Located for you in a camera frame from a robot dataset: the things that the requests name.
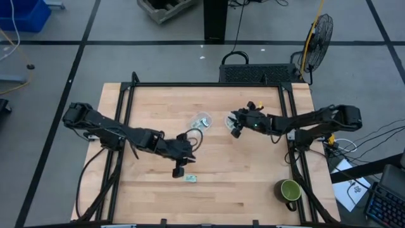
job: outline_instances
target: yellow cable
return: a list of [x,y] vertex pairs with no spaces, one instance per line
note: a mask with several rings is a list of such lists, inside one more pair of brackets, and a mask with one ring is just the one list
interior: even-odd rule
[[[2,33],[2,35],[8,40],[8,42],[9,42],[12,46],[15,46],[14,42],[4,33],[4,31],[3,31],[1,28],[0,28],[0,32]],[[19,46],[17,47],[17,51],[23,56],[24,60],[27,62],[27,65],[31,64],[31,61],[28,59],[27,55],[20,49]],[[6,90],[6,91],[1,91],[1,92],[0,92],[0,95],[9,93],[9,92],[11,92],[11,91],[15,91],[15,90],[17,90],[17,89],[21,89],[22,87],[28,85],[28,84],[31,82],[32,77],[33,77],[32,70],[28,70],[28,79],[27,79],[27,81],[26,81],[24,84],[19,85],[19,86],[16,86],[16,87],[14,87],[14,88],[12,88],[12,89],[8,89],[8,90]]]
[[307,39],[307,41],[305,43],[304,54],[302,55],[302,63],[301,63],[301,69],[300,69],[300,75],[301,75],[300,79],[302,79],[302,74],[304,73],[304,69],[305,69],[306,52],[308,50],[309,40],[311,38],[311,34],[312,34],[312,32],[313,32],[313,30],[315,28],[315,25],[318,22],[318,18],[321,15],[323,2],[324,2],[324,0],[321,0],[321,4],[319,5],[318,12],[316,14],[316,18],[314,20],[314,23],[312,23],[311,30],[309,31],[309,37],[308,37],[308,39]]

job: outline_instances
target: mug handle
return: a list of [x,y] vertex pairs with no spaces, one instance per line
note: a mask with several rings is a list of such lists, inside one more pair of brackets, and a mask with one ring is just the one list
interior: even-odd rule
[[287,208],[288,208],[291,212],[294,212],[294,211],[297,210],[297,204],[296,204],[295,201],[288,202],[288,203],[285,204],[285,206],[287,206]]

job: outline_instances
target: wooden tabletop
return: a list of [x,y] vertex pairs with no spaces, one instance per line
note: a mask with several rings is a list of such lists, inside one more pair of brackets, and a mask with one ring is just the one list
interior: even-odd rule
[[[114,118],[120,84],[105,84],[98,110]],[[307,84],[293,84],[298,114],[314,110]],[[124,99],[121,122],[126,109]],[[129,126],[163,130],[173,138],[190,127],[189,120],[200,111],[208,112],[213,124],[204,133],[204,141],[195,152],[196,163],[186,165],[185,174],[197,176],[196,183],[173,179],[173,161],[138,152],[136,160],[125,147],[115,223],[158,224],[299,224],[297,212],[290,212],[278,202],[273,185],[291,178],[284,162],[286,140],[273,144],[268,136],[244,129],[239,139],[230,135],[224,118],[232,110],[245,107],[248,101],[263,103],[263,113],[281,115],[276,88],[270,87],[136,87]],[[323,152],[320,142],[312,149]],[[91,142],[88,161],[100,150]],[[105,152],[95,159],[83,176],[80,211],[93,202],[101,186],[106,161]],[[325,158],[307,153],[313,192],[330,214],[340,219]],[[303,194],[306,218],[309,207]]]

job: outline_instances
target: fan grille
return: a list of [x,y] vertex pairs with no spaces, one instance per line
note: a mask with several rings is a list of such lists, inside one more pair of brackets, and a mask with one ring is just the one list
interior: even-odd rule
[[332,38],[333,19],[327,14],[321,15],[316,22],[314,32],[308,37],[309,45],[304,71],[309,73],[309,66],[315,71],[321,64]]

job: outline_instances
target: keyboard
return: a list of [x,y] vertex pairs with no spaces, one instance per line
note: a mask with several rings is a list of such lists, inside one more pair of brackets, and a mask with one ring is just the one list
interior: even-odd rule
[[405,201],[377,183],[373,185],[373,189],[384,197],[370,193],[365,214],[384,227],[405,228]]

